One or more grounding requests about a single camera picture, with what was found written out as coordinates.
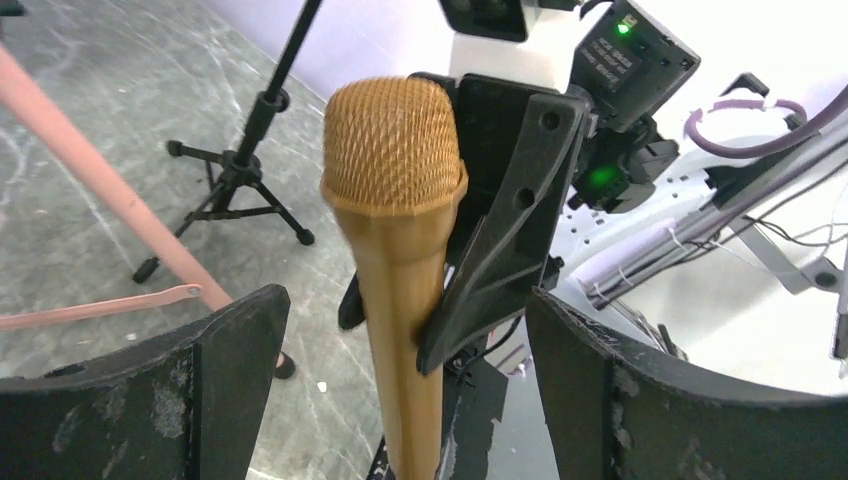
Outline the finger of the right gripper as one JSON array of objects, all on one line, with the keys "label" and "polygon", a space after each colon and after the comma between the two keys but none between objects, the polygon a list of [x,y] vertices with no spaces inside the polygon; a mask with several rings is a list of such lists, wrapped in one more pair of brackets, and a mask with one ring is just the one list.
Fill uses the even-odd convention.
[{"label": "finger of the right gripper", "polygon": [[336,93],[336,219],[356,262],[338,323],[419,332],[501,185],[516,116],[466,81],[360,80]]},{"label": "finger of the right gripper", "polygon": [[420,373],[435,371],[467,343],[523,312],[541,282],[589,117],[586,96],[534,93],[523,114],[508,122],[512,148],[493,134],[477,148],[486,160],[501,155],[503,178],[424,329]]}]

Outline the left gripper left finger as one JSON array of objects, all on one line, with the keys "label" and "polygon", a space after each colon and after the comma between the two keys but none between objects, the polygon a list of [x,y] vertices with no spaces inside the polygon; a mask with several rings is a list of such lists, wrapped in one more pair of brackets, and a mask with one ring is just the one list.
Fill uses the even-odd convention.
[{"label": "left gripper left finger", "polygon": [[133,346],[3,379],[2,477],[244,479],[289,309],[270,284]]}]

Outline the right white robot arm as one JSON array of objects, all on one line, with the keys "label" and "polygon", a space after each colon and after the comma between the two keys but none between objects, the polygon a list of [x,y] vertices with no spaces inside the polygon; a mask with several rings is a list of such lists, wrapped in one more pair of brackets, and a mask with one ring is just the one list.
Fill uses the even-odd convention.
[{"label": "right white robot arm", "polygon": [[623,261],[661,238],[705,248],[694,222],[764,172],[757,158],[717,155],[695,127],[659,134],[654,114],[695,73],[700,57],[636,1],[609,1],[575,44],[567,22],[591,2],[445,1],[455,37],[450,97],[469,176],[447,260],[447,293],[418,336],[431,371],[525,308],[550,271],[582,275],[602,257],[610,279],[582,278],[605,307],[659,271]]}]

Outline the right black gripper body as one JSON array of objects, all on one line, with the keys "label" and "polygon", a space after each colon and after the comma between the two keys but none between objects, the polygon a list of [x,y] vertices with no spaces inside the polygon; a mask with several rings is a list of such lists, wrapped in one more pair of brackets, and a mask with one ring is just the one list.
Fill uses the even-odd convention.
[{"label": "right black gripper body", "polygon": [[679,155],[654,113],[695,73],[700,57],[634,1],[612,1],[575,48],[571,85],[596,123],[561,204],[625,213],[646,202]]}]

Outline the pink music stand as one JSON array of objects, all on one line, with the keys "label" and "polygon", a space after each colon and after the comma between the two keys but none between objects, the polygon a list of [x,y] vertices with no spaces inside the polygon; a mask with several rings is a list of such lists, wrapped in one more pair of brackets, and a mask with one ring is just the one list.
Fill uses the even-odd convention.
[{"label": "pink music stand", "polygon": [[1,105],[44,144],[63,172],[79,185],[92,216],[101,220],[99,207],[105,206],[182,281],[157,293],[5,317],[2,319],[5,327],[72,323],[100,315],[158,308],[189,298],[192,288],[210,310],[233,302],[6,46],[1,47]]}]

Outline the black microphone stand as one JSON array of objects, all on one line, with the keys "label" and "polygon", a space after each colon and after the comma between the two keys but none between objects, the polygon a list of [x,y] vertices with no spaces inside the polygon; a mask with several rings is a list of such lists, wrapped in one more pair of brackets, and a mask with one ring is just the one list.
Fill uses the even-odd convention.
[{"label": "black microphone stand", "polygon": [[[200,221],[278,215],[293,230],[300,244],[310,246],[315,242],[313,233],[302,226],[263,183],[262,164],[256,156],[256,149],[264,140],[275,116],[285,112],[291,104],[284,82],[289,77],[321,4],[321,0],[305,1],[267,87],[257,93],[243,128],[243,137],[235,150],[218,153],[190,147],[177,140],[166,142],[166,150],[170,156],[204,161],[209,185],[209,194],[194,210],[188,212],[182,223],[173,231],[177,238],[192,224]],[[233,197],[242,187],[249,187],[258,192],[267,204],[258,208],[232,210],[230,204]]]}]

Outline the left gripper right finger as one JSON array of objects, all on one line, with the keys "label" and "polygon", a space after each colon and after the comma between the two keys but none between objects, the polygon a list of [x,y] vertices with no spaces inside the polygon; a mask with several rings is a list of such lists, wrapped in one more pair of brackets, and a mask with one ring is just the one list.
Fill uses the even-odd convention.
[{"label": "left gripper right finger", "polygon": [[563,479],[843,479],[847,401],[707,370],[535,289],[525,317]]}]

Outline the gold microphone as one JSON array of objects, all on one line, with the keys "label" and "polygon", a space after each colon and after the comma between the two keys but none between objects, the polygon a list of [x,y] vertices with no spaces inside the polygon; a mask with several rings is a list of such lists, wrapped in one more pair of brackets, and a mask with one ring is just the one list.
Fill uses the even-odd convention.
[{"label": "gold microphone", "polygon": [[418,371],[417,339],[442,295],[467,185],[452,105],[437,84],[371,78],[329,100],[321,191],[355,259],[399,479],[431,479],[440,463],[442,375]]}]

